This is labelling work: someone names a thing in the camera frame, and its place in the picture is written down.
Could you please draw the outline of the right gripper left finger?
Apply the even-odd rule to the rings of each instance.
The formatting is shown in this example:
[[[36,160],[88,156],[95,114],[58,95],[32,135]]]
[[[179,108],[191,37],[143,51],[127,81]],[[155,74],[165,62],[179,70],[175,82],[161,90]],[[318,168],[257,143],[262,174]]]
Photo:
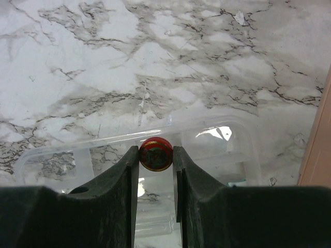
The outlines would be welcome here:
[[[139,149],[70,193],[1,188],[1,247],[133,247]]]

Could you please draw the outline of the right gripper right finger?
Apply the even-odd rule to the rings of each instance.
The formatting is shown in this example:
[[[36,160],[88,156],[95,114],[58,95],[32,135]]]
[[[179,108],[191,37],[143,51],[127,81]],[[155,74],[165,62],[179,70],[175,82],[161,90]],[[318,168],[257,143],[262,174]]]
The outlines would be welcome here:
[[[183,247],[330,247],[330,189],[227,187],[173,149]]]

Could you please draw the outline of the clear box lid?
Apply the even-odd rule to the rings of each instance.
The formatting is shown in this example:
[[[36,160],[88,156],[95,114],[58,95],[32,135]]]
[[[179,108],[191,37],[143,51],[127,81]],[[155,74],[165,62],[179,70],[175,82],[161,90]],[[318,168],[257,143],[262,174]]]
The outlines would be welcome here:
[[[44,185],[60,193],[94,179],[115,165],[132,146],[153,136],[181,146],[204,171],[226,185],[246,179],[261,183],[253,129],[236,116],[207,116],[185,121],[169,117],[160,128],[24,152],[14,167],[18,185]],[[136,237],[168,235],[179,229],[175,217],[173,171],[140,166]]]

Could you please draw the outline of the small red balm tin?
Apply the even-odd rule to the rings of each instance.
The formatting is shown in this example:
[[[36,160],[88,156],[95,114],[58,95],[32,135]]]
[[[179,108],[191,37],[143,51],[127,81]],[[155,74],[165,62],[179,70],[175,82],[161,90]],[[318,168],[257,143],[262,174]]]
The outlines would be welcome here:
[[[165,138],[148,138],[140,146],[139,160],[142,166],[149,171],[164,171],[172,164],[173,147]]]

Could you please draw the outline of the teal patterned sachet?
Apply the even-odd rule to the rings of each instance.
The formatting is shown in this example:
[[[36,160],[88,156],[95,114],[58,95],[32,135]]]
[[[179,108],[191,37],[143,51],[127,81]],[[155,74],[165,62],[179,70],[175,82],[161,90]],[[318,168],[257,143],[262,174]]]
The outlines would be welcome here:
[[[244,179],[241,181],[227,182],[226,186],[228,186],[228,187],[246,187],[247,181],[246,181],[246,179]]]

